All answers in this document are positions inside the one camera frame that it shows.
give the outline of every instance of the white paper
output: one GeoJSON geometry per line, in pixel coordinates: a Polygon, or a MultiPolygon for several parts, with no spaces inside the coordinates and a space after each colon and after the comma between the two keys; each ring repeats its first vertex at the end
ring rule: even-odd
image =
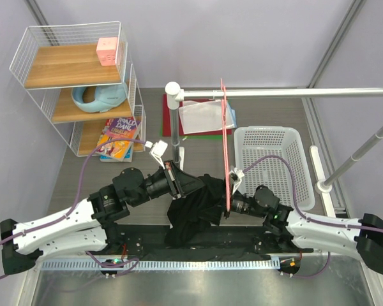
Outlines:
{"type": "MultiPolygon", "coordinates": [[[[219,131],[222,129],[222,102],[183,101],[179,108],[179,116],[185,134],[219,131]]],[[[227,129],[235,128],[234,118],[227,103],[227,129]]]]}

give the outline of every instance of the horizontal bar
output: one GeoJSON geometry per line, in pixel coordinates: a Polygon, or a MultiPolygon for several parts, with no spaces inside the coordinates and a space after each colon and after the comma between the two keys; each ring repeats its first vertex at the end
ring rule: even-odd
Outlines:
{"type": "MultiPolygon", "coordinates": [[[[228,98],[315,98],[383,96],[383,88],[304,88],[304,89],[231,89],[228,98]]],[[[223,97],[223,91],[181,91],[176,101],[186,98],[215,99],[223,97]]]]}
{"type": "Polygon", "coordinates": [[[77,27],[77,26],[91,26],[93,24],[96,25],[105,25],[105,24],[116,24],[116,23],[121,23],[120,21],[104,21],[104,22],[92,22],[90,24],[60,24],[60,25],[30,25],[29,27],[77,27]]]}

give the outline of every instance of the gray floor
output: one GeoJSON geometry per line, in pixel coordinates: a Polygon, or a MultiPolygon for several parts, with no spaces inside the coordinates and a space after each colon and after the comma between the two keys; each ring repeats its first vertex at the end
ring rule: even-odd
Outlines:
{"type": "MultiPolygon", "coordinates": [[[[164,91],[163,89],[142,89],[141,93],[147,115],[146,138],[154,142],[161,139],[162,95],[164,91]]],[[[236,110],[239,127],[285,126],[298,130],[305,148],[312,182],[315,183],[308,152],[308,148],[312,143],[300,99],[231,99],[230,104],[236,110]]],[[[164,138],[164,140],[170,143],[170,138],[164,138]]],[[[214,177],[224,177],[221,140],[193,139],[189,137],[181,145],[186,150],[184,164],[186,172],[192,175],[208,173],[214,177]]],[[[166,151],[164,157],[170,159],[170,149],[166,151]]],[[[67,149],[48,214],[72,205],[83,161],[82,157],[75,157],[71,150],[67,149]]],[[[230,164],[235,164],[232,137],[229,137],[229,161],[230,164]]],[[[150,158],[147,152],[134,154],[133,162],[130,164],[101,163],[98,157],[93,157],[86,168],[81,197],[84,198],[99,190],[99,188],[109,185],[113,177],[129,166],[142,170],[145,176],[148,173],[154,173],[158,168],[158,164],[150,158]]],[[[315,194],[315,199],[316,204],[311,212],[323,214],[324,211],[318,194],[315,194]]],[[[166,211],[169,205],[170,196],[162,196],[139,207],[130,207],[131,215],[119,222],[122,224],[168,224],[169,220],[166,211]]],[[[222,221],[223,225],[257,225],[260,223],[261,220],[244,215],[232,215],[229,219],[222,221]]]]}

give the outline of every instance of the white plastic basket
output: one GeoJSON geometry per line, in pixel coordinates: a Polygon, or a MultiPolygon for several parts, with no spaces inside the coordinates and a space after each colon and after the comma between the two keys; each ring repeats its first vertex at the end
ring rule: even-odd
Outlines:
{"type": "MultiPolygon", "coordinates": [[[[296,178],[298,206],[309,210],[315,197],[308,164],[298,131],[290,127],[249,126],[234,132],[236,167],[245,169],[266,155],[277,155],[290,164],[296,178]]],[[[292,182],[287,167],[278,159],[266,159],[245,173],[239,192],[253,196],[259,185],[265,185],[281,199],[281,204],[293,206],[292,182]]]]}

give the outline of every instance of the red folder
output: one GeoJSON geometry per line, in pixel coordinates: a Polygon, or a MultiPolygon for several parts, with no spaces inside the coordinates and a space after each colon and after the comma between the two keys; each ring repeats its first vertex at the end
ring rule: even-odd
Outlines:
{"type": "MultiPolygon", "coordinates": [[[[193,100],[196,102],[207,102],[211,101],[209,99],[201,99],[201,100],[193,100]]],[[[227,130],[227,135],[231,135],[232,130],[227,130]]],[[[219,131],[210,131],[210,132],[202,132],[202,133],[192,133],[192,134],[185,134],[183,132],[183,127],[181,125],[181,120],[179,117],[179,135],[180,136],[221,136],[223,132],[221,130],[219,131]]],[[[170,137],[172,136],[171,130],[170,130],[170,110],[167,107],[167,97],[164,94],[163,95],[163,137],[170,137]]]]}

